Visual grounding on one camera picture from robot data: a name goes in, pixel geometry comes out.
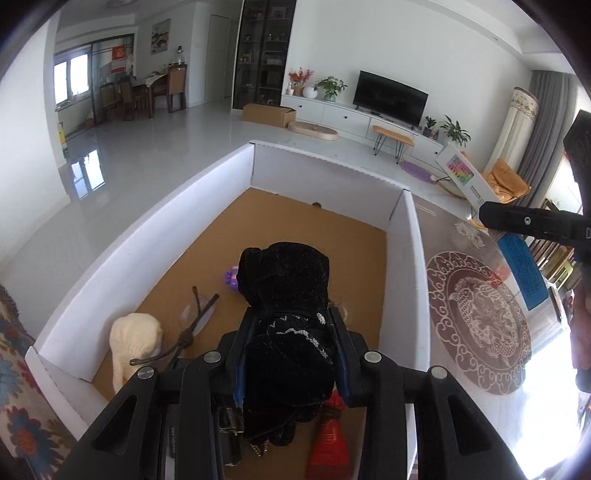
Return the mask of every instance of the tv stand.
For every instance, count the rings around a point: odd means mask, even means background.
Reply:
[[[408,148],[401,157],[426,168],[435,175],[446,175],[435,162],[435,157],[443,150],[444,146],[432,138],[424,137],[421,132],[413,131],[409,125],[404,125],[400,121],[387,118],[376,112],[369,112],[358,106],[319,99],[312,100],[293,95],[282,96],[281,105],[296,110],[298,120],[333,128],[341,137],[363,143],[370,148],[375,145],[378,137],[374,126],[408,137],[413,141],[414,146]],[[393,147],[393,145],[386,143],[382,151],[396,156],[397,152]]]

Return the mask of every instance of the purple mat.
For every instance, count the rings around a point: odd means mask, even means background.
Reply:
[[[431,180],[431,172],[425,170],[414,163],[410,163],[409,161],[401,160],[398,164],[401,169],[403,169],[409,175],[412,175],[416,179],[419,179],[425,183],[430,185],[435,185],[437,182],[435,180]]]

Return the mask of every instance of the flower vase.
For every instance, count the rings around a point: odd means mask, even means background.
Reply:
[[[302,91],[302,94],[307,99],[314,100],[316,97],[318,97],[318,90],[316,90],[314,87],[306,87]]]

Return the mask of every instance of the wooden chair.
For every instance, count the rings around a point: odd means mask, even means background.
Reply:
[[[105,118],[108,118],[109,112],[115,110],[121,104],[121,100],[118,98],[117,90],[115,89],[115,84],[110,82],[101,85],[99,96],[102,110],[105,113]]]
[[[121,99],[123,100],[123,120],[135,120],[137,108],[148,108],[148,92],[145,89],[134,89],[129,77],[121,79]],[[131,118],[126,118],[127,112],[131,109]]]
[[[173,110],[173,95],[180,95],[180,109],[187,108],[187,99],[185,97],[185,80],[187,78],[187,65],[181,64],[170,67],[168,69],[168,77],[166,82],[166,104],[168,105],[168,113]]]

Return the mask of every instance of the gray curtain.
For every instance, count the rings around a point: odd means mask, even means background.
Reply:
[[[534,70],[530,92],[540,111],[517,174],[531,191],[516,205],[540,208],[564,155],[562,142],[574,119],[577,79],[574,75]]]

